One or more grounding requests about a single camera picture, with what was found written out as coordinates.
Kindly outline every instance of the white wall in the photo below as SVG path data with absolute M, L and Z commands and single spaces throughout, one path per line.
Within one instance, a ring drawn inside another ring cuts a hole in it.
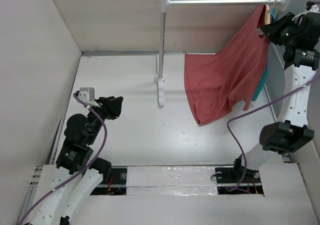
M 160 0 L 53 0 L 82 51 L 158 51 Z M 165 50 L 217 52 L 255 6 L 169 7 Z
M 81 52 L 52 0 L 0 0 L 0 224 L 16 224 Z
M 319 0 L 292 0 L 287 11 L 294 14 L 299 14 L 304 11 L 307 1 L 319 1 Z M 320 43 L 315 47 L 320 51 Z M 283 53 L 285 48 L 283 46 L 270 45 L 268 55 L 268 78 L 267 88 L 271 100 L 274 100 L 284 94 L 285 88 L 285 76 L 281 62 L 283 62 Z M 309 94 L 309 102 L 307 108 L 308 126 L 315 131 L 313 142 L 306 144 L 297 152 L 290 155 L 291 161 L 300 164 L 300 169 L 303 174 L 305 185 L 310 196 L 313 208 L 317 215 L 318 221 L 320 221 L 320 80 L 314 82 L 311 85 L 311 91 Z M 282 103 L 276 103 L 273 108 L 275 114 L 278 115 L 281 109 Z

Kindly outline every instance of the garment rack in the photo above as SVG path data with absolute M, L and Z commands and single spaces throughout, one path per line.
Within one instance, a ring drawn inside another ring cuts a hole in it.
M 169 6 L 216 6 L 216 5 L 280 5 L 276 18 L 287 10 L 291 0 L 160 0 L 161 1 L 161 17 L 160 17 L 160 49 L 157 56 L 157 71 L 155 81 L 158 85 L 158 104 L 165 105 L 164 91 L 164 54 L 165 54 L 165 27 L 166 12 Z

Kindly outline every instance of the clear plastic tape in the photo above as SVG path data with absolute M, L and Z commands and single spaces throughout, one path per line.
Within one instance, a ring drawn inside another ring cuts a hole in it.
M 207 196 L 217 195 L 213 166 L 130 166 L 127 195 Z

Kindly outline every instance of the clothes hanger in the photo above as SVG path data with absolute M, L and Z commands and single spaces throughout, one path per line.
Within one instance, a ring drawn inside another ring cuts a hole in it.
M 276 7 L 277 0 L 274 0 L 273 5 L 270 7 L 269 5 L 265 5 L 265 12 L 264 12 L 264 25 L 271 23 L 271 15 L 270 12 L 272 9 Z

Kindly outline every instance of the red cloth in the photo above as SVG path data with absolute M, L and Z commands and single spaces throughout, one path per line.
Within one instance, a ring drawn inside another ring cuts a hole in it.
M 184 88 L 196 122 L 206 125 L 232 111 L 241 100 L 248 110 L 267 65 L 269 40 L 257 33 L 264 5 L 215 55 L 186 54 Z

